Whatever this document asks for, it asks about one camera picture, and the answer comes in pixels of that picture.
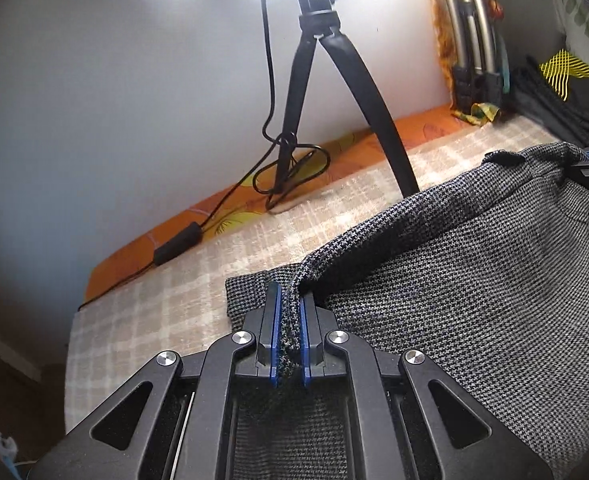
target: black tripod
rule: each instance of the black tripod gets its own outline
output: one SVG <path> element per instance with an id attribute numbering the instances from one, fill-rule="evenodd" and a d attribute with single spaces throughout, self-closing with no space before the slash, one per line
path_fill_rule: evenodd
<path id="1" fill-rule="evenodd" d="M 279 156 L 273 192 L 283 193 L 287 187 L 292 154 L 297 144 L 297 130 L 303 110 L 317 40 L 327 51 L 352 92 L 365 120 L 379 139 L 403 196 L 418 192 L 417 179 L 399 138 L 379 89 L 368 72 L 356 48 L 340 31 L 341 22 L 332 6 L 336 0 L 299 0 L 301 41 L 294 55 L 290 85 L 284 115 L 284 127 L 279 139 Z"/>

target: orange tablecloth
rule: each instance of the orange tablecloth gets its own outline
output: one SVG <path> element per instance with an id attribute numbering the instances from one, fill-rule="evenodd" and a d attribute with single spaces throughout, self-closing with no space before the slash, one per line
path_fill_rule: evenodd
<path id="1" fill-rule="evenodd" d="M 407 150 L 469 126 L 454 118 L 447 105 L 399 119 L 395 124 Z M 369 130 L 349 134 L 324 147 L 331 154 L 332 163 L 329 169 L 315 180 L 293 191 L 289 200 L 385 160 L 376 136 Z M 304 173 L 314 173 L 319 164 L 322 164 L 321 157 L 312 158 L 307 164 L 308 168 L 304 168 L 298 177 L 302 178 L 305 176 Z M 259 180 L 259 185 L 263 188 L 270 187 L 273 180 L 274 173 L 266 171 Z M 155 248 L 170 240 L 191 222 L 204 221 L 228 189 L 230 188 L 221 190 L 156 226 L 98 264 L 90 275 L 84 302 L 98 298 L 128 276 L 149 266 Z M 204 240 L 252 221 L 265 213 L 265 202 L 266 198 L 254 191 L 252 178 L 248 179 L 206 225 Z"/>

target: silver screw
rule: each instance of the silver screw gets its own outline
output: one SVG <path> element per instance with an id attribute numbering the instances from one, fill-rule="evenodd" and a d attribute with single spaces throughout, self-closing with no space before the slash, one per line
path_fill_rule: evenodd
<path id="1" fill-rule="evenodd" d="M 232 340 L 237 345 L 245 345 L 245 343 L 249 343 L 252 341 L 252 334 L 250 332 L 246 332 L 245 330 L 239 330 L 232 334 Z"/>
<path id="2" fill-rule="evenodd" d="M 170 350 L 164 350 L 157 355 L 157 362 L 161 366 L 170 366 L 177 360 L 177 354 Z"/>
<path id="3" fill-rule="evenodd" d="M 405 360 L 411 365 L 420 365 L 425 361 L 425 355 L 420 350 L 408 350 L 405 352 Z"/>
<path id="4" fill-rule="evenodd" d="M 343 332 L 343 330 L 333 330 L 329 334 L 327 334 L 327 338 L 332 341 L 332 343 L 336 345 L 340 345 L 341 343 L 345 343 L 350 336 L 347 332 Z"/>

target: tripod leg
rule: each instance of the tripod leg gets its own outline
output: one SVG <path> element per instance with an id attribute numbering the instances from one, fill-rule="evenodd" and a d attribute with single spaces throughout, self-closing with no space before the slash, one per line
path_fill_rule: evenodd
<path id="1" fill-rule="evenodd" d="M 418 192 L 417 178 L 399 138 L 397 127 L 356 48 L 339 30 L 319 41 L 337 66 L 365 120 L 379 139 L 403 196 Z"/>
<path id="2" fill-rule="evenodd" d="M 284 114 L 284 127 L 281 132 L 279 157 L 276 163 L 276 178 L 274 179 L 274 192 L 281 193 L 290 169 L 290 159 L 296 146 L 296 133 L 301 121 L 303 100 L 308 88 L 309 71 L 312 68 L 314 49 L 317 40 L 309 34 L 302 34 L 299 46 L 292 61 L 290 72 L 290 85 L 286 100 L 286 113 Z"/>

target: beige plaid blanket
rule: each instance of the beige plaid blanket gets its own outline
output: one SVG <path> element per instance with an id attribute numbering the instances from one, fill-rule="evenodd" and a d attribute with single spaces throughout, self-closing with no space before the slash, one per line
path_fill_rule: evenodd
<path id="1" fill-rule="evenodd" d="M 425 189 L 478 166 L 487 152 L 554 140 L 529 120 L 516 118 L 428 142 L 409 156 Z M 82 309 L 68 349 L 67 430 L 159 351 L 199 352 L 229 333 L 227 278 L 298 262 L 400 199 L 383 162 L 209 240 Z"/>

